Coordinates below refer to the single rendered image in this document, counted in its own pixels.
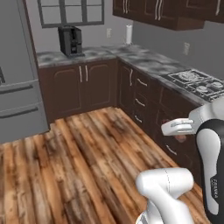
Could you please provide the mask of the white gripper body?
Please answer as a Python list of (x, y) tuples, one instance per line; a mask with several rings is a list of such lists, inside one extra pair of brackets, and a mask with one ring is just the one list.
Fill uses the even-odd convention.
[(178, 118), (164, 123), (161, 130), (164, 136), (186, 135), (193, 133), (193, 120), (189, 118)]

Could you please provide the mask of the dark brown hob cabinet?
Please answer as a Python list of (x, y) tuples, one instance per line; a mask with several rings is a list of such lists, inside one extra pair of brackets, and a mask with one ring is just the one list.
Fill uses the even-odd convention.
[[(189, 169), (194, 176), (194, 181), (200, 186), (200, 155), (196, 147), (195, 135), (164, 136), (161, 130), (163, 123), (188, 117), (198, 104), (189, 101), (181, 93), (164, 86), (159, 81), (155, 81), (150, 87), (149, 118), (150, 124), (155, 128), (152, 139), (175, 163)], [(166, 144), (178, 155), (169, 152)]]

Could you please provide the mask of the dark brown drawer front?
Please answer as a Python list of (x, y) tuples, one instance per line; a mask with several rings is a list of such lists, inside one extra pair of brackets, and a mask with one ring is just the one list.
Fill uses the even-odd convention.
[[(137, 116), (138, 118), (140, 118), (143, 122), (140, 123), (139, 121), (136, 120), (136, 118), (134, 116)], [(136, 122), (136, 124), (142, 129), (142, 130), (146, 130), (147, 129), (147, 122), (146, 122), (146, 118), (145, 118), (145, 114), (142, 111), (139, 110), (135, 110), (133, 112), (133, 117), (134, 120)]]
[(146, 95), (148, 93), (148, 87), (139, 83), (137, 81), (137, 78), (143, 81), (144, 83), (147, 83), (148, 87), (149, 87), (149, 79), (147, 78), (145, 74), (136, 72), (136, 91), (139, 93), (142, 93), (143, 95)]
[[(138, 99), (140, 102), (144, 103), (145, 104), (145, 107), (139, 105), (135, 99)], [(148, 101), (147, 99), (140, 93), (135, 93), (135, 98), (134, 98), (134, 104), (135, 104), (135, 107), (139, 110), (139, 111), (142, 111), (142, 112), (146, 112), (147, 110), (147, 106), (148, 106)]]

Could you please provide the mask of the steel gas hob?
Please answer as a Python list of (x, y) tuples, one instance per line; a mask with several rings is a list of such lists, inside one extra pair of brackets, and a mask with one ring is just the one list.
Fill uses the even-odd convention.
[(224, 96), (224, 80), (195, 69), (168, 74), (166, 78), (207, 102)]

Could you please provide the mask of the dark brown cupboard door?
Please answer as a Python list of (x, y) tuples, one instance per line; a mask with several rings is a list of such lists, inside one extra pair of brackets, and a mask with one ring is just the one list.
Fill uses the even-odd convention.
[(130, 87), (130, 69), (132, 67), (128, 66), (123, 62), (119, 62), (118, 68), (118, 84), (119, 84), (119, 106), (127, 114), (132, 114), (133, 109), (133, 99), (134, 99), (134, 80), (135, 72), (133, 69), (132, 74), (132, 86)]

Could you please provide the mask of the white paper towel roll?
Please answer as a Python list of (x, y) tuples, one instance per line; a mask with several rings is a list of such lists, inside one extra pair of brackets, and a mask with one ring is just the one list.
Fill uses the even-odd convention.
[(125, 43), (126, 45), (131, 45), (132, 43), (132, 24), (127, 24), (126, 25), (126, 40)]

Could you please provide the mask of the dark brown base cupboards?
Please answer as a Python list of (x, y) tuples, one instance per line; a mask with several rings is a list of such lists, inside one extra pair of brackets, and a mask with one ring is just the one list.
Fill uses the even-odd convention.
[(39, 69), (49, 123), (116, 105), (116, 59)]

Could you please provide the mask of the black coffee machine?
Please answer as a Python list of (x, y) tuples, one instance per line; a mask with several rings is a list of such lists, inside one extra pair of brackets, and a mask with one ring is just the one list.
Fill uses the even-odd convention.
[(58, 28), (60, 50), (67, 57), (84, 56), (81, 29), (66, 25)]

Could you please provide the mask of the grey framed window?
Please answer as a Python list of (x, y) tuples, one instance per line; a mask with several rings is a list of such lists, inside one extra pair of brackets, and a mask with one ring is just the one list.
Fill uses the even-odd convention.
[(37, 0), (43, 28), (104, 24), (104, 0)]

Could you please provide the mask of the grey fridge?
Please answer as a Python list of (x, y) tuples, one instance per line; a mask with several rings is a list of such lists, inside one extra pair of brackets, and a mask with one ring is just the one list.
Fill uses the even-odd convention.
[(48, 130), (25, 0), (0, 0), (0, 144)]

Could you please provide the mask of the dark brown wall cupboards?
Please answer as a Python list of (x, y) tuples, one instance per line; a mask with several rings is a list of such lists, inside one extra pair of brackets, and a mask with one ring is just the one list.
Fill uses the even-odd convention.
[(113, 0), (113, 15), (174, 31), (224, 24), (224, 0)]

